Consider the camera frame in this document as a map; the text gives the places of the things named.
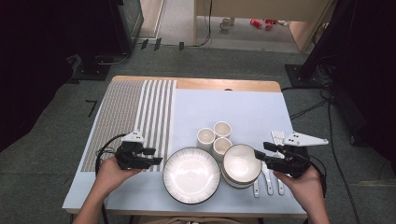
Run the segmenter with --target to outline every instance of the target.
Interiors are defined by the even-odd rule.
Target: white table surface
[[[176,89],[172,117],[171,153],[183,147],[196,146],[196,134],[212,128],[220,120],[229,122],[234,145],[246,144],[260,151],[262,142],[273,142],[271,131],[292,132],[289,113],[281,92],[198,91]],[[77,213],[95,179],[94,172],[81,172],[90,143],[88,140],[63,209]],[[260,198],[253,188],[235,189],[223,178],[219,188],[207,201],[184,204],[173,199],[163,184],[162,172],[145,172],[127,179],[105,201],[109,213],[125,215],[169,215],[212,217],[306,217],[305,211],[286,188],[277,192],[276,178],[271,174],[274,195],[268,195],[264,176],[259,176]]]

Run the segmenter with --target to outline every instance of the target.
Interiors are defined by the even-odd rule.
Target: cutlery
[[[260,198],[259,180],[253,182],[253,194],[255,198]]]
[[[271,135],[273,137],[275,145],[283,146],[283,140],[285,139],[285,134],[283,134],[283,132],[271,131]]]
[[[262,173],[264,174],[265,181],[267,182],[267,191],[269,195],[273,195],[274,191],[272,188],[270,171],[267,168],[267,164],[265,162],[262,163]]]
[[[281,156],[278,155],[277,153],[275,153],[273,155],[273,157],[281,158]],[[279,187],[279,194],[280,195],[284,195],[285,194],[285,186],[284,186],[283,182],[280,179],[277,180],[277,185]]]

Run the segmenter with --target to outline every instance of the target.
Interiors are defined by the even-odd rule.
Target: plate rim
[[[208,153],[207,151],[205,151],[205,150],[203,150],[203,149],[201,149],[201,148],[198,148],[198,147],[183,147],[183,148],[177,150],[176,152],[174,152],[174,153],[168,158],[168,160],[166,161],[165,166],[163,167],[163,178],[164,178],[164,174],[165,174],[165,167],[166,167],[166,164],[168,163],[168,161],[169,161],[175,154],[177,154],[179,151],[182,151],[182,150],[185,150],[185,149],[189,149],[189,148],[191,148],[191,149],[199,149],[199,150],[201,150],[201,151],[207,153],[207,154],[210,156],[210,158],[214,160],[214,162],[215,162],[216,165],[217,165],[216,167],[217,167],[217,169],[219,170],[219,164],[218,164],[218,162],[217,162],[217,161],[215,160],[215,158],[214,158],[210,153]],[[169,192],[168,188],[166,187],[164,179],[163,179],[163,186],[165,187],[165,189],[166,189],[166,191],[168,192],[168,194],[169,194],[172,198],[174,198],[176,201],[178,201],[178,202],[180,202],[180,203],[184,203],[184,204],[199,204],[199,203],[204,203],[204,202],[206,202],[208,199],[210,199],[210,198],[216,193],[216,191],[218,191],[219,184],[220,184],[220,179],[221,179],[220,170],[218,171],[218,173],[219,173],[219,181],[217,182],[216,189],[213,191],[213,193],[212,193],[209,197],[207,197],[206,199],[204,199],[204,200],[202,200],[202,201],[200,201],[200,202],[198,202],[198,203],[185,203],[185,202],[180,201],[180,200],[177,199],[176,197],[174,197],[174,195],[172,195],[172,194]]]

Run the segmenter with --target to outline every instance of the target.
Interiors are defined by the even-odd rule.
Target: gray carpet
[[[206,77],[277,81],[289,87],[285,63],[303,63],[302,53],[153,46],[136,48],[124,63],[113,65],[106,81],[65,84],[43,112],[33,130],[0,154],[0,223],[68,223],[62,209],[73,181],[98,106],[114,76]],[[319,90],[284,91],[289,113],[295,114],[322,100]],[[331,105],[335,153],[349,184],[361,223],[395,223],[395,186],[363,185],[361,181],[394,179],[389,163],[369,147],[349,144],[348,130]],[[300,133],[330,139],[327,105],[292,121]],[[328,172],[327,206],[332,223],[356,223],[351,202],[337,170],[330,145],[310,147]],[[128,223],[110,216],[110,223]],[[266,218],[265,223],[302,223],[293,218]]]

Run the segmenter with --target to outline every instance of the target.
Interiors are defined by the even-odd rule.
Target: wooden table edge
[[[275,81],[240,80],[240,79],[215,79],[196,77],[135,77],[115,76],[112,81],[125,80],[176,80],[177,89],[187,90],[231,90],[231,91],[269,91],[281,92],[280,86]]]
[[[78,214],[78,209],[65,209],[69,214]],[[156,216],[156,217],[289,217],[289,218],[307,218],[307,214],[253,214],[253,213],[193,213],[193,212],[148,212],[148,211],[116,211],[106,210],[108,215],[118,216]]]

